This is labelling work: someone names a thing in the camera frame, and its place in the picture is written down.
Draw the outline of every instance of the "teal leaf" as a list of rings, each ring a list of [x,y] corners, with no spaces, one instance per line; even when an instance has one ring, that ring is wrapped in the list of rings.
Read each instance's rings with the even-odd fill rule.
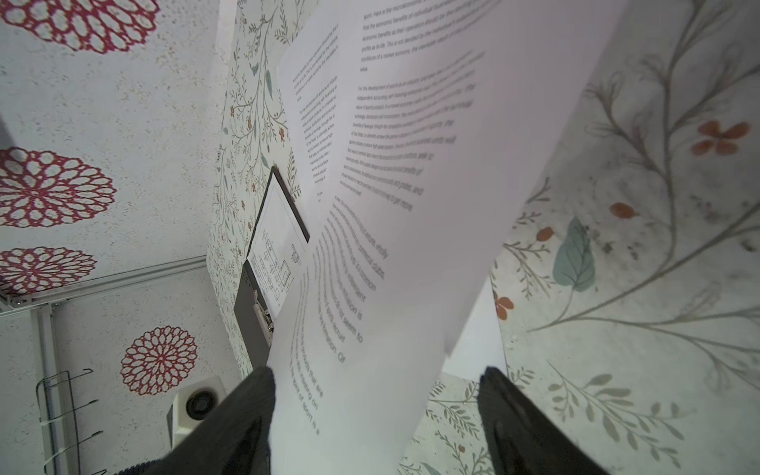
[[[427,471],[428,471],[428,473],[430,473],[430,475],[441,475],[441,472],[437,471],[437,470],[436,470],[435,468],[433,468],[433,467],[430,467],[430,466],[429,466],[428,464],[426,464],[425,462],[420,462],[420,464],[421,464],[423,467],[425,467],[425,468],[427,469]]]
[[[591,254],[591,240],[577,217],[568,226],[565,241],[557,251],[552,273],[554,281],[562,286],[583,292],[594,284],[596,270],[594,255]]]
[[[266,74],[264,75],[264,79],[267,81],[267,89],[269,89],[269,97],[272,97],[272,77],[269,74],[269,70],[267,70]]]

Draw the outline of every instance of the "patterned wallpaper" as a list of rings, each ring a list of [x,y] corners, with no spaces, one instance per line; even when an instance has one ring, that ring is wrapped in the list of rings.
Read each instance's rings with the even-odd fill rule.
[[[208,258],[243,372],[233,305],[269,167],[303,199],[276,65],[316,6],[236,16]],[[758,19],[632,2],[491,271],[509,376],[610,473],[759,462]],[[441,375],[400,475],[492,473],[476,393]]]
[[[234,8],[0,1],[0,290],[204,254]]]

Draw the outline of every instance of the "floral tablecloth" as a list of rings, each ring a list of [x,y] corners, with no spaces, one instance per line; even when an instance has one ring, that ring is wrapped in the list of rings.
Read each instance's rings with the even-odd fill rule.
[[[272,165],[303,199],[277,62],[316,7],[238,1],[207,259],[244,374],[233,306]],[[491,270],[509,376],[610,473],[760,459],[758,19],[633,2]],[[477,390],[441,375],[399,474],[492,473]]]

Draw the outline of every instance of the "printed diagram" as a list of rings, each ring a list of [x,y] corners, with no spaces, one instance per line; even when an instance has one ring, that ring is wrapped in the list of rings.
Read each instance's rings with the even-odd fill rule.
[[[272,246],[272,240],[269,239],[269,236],[267,236],[267,252],[264,254],[264,258],[268,261],[267,266],[269,267],[272,274],[277,276],[277,281],[280,283],[283,289],[287,286],[287,281],[290,279],[290,267],[288,266],[286,261],[282,261],[282,264],[279,265],[279,269],[277,268],[277,264],[279,259],[277,259],[277,253],[274,251],[274,247]]]

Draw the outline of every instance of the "red flower pattern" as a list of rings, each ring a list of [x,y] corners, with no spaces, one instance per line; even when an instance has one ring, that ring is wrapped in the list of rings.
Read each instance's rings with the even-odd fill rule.
[[[55,226],[86,220],[113,203],[112,180],[78,158],[0,150],[0,226]]]
[[[0,252],[0,291],[24,295],[61,287],[86,277],[93,256],[66,248],[12,249]]]
[[[195,367],[195,338],[180,327],[156,327],[127,348],[122,379],[140,396],[158,394],[177,386]]]
[[[154,0],[1,0],[7,24],[48,42],[104,54],[145,43],[156,29]]]

